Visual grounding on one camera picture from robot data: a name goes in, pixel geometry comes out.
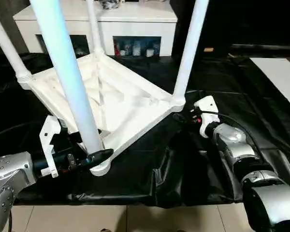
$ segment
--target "small container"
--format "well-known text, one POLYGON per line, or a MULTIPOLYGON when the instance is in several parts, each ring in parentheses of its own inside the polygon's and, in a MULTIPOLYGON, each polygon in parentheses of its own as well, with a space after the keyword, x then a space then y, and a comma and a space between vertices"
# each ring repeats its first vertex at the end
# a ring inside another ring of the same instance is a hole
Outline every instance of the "small container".
POLYGON ((132 54, 131 40, 124 41, 124 48, 126 51, 126 56, 131 56, 132 54))
POLYGON ((126 51, 125 50, 121 50, 120 51, 120 56, 124 57, 126 55, 126 51))
POLYGON ((135 57, 138 57, 141 55, 141 42, 135 41, 133 44, 132 54, 135 57))
POLYGON ((146 50, 146 57, 153 57, 155 53, 155 50, 152 48, 149 48, 146 50))
POLYGON ((153 49, 155 51, 154 55, 159 56, 160 55, 160 44, 159 43, 154 43, 153 44, 153 49))
POLYGON ((111 10, 119 7, 119 0, 99 0, 103 9, 111 10))

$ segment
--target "dark wall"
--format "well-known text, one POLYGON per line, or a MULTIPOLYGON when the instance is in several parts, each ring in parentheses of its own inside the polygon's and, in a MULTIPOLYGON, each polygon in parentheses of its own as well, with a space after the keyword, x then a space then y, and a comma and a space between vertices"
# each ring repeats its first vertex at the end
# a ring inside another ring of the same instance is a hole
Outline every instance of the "dark wall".
POLYGON ((0 0, 0 22, 18 53, 28 52, 25 42, 13 20, 13 15, 29 6, 29 0, 0 0))
MULTIPOLYGON (((171 0, 178 17, 174 53, 181 54, 195 0, 171 0)), ((199 52, 227 54, 232 44, 290 46, 290 1, 210 0, 199 52)))

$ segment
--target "black tablecloth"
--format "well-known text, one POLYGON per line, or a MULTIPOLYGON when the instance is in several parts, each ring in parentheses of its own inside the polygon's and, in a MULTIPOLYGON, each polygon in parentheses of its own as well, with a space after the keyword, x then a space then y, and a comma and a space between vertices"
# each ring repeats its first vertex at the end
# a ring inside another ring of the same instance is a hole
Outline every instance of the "black tablecloth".
MULTIPOLYGON (((33 72, 52 67, 44 54, 24 55, 33 72)), ((179 62, 174 58, 115 58, 172 93, 179 62)), ((290 103, 249 59, 204 58, 195 62, 183 113, 213 95, 219 111, 236 118, 257 138, 264 158, 290 184, 290 103)), ((39 131, 49 114, 15 80, 0 56, 0 156, 29 151, 41 156, 39 131)), ((23 190, 17 204, 136 204, 161 207, 231 203, 242 192, 217 149, 198 125, 171 114, 112 162, 103 177, 88 171, 45 177, 23 190)))

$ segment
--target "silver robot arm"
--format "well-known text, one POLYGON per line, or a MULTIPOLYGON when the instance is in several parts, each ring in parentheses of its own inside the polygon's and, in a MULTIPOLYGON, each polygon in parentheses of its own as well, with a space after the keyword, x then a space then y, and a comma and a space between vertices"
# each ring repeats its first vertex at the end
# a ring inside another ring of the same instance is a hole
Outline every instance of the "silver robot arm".
POLYGON ((0 232, 6 224, 15 197, 35 182, 28 152, 0 157, 0 232))
POLYGON ((78 133, 68 134, 66 124, 48 116, 40 132, 45 159, 32 161, 28 152, 0 157, 0 232, 3 230, 13 203, 21 190, 36 183, 37 178, 66 173, 80 168, 90 169, 111 157, 113 149, 87 154, 79 148, 78 133))
MULTIPOLYGON (((218 112, 212 96, 196 102, 195 107, 218 112)), ((290 186, 254 151, 242 130, 221 123, 217 115, 201 114, 201 117, 201 136, 212 139, 242 185, 243 202, 252 229, 290 232, 290 186)))

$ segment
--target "tile floor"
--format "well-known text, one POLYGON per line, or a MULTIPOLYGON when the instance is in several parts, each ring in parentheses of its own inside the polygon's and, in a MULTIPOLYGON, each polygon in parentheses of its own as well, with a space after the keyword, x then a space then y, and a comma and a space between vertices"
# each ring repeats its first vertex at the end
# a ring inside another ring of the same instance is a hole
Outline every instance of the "tile floor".
POLYGON ((252 232, 242 204, 161 209, 146 206, 15 206, 14 232, 252 232))

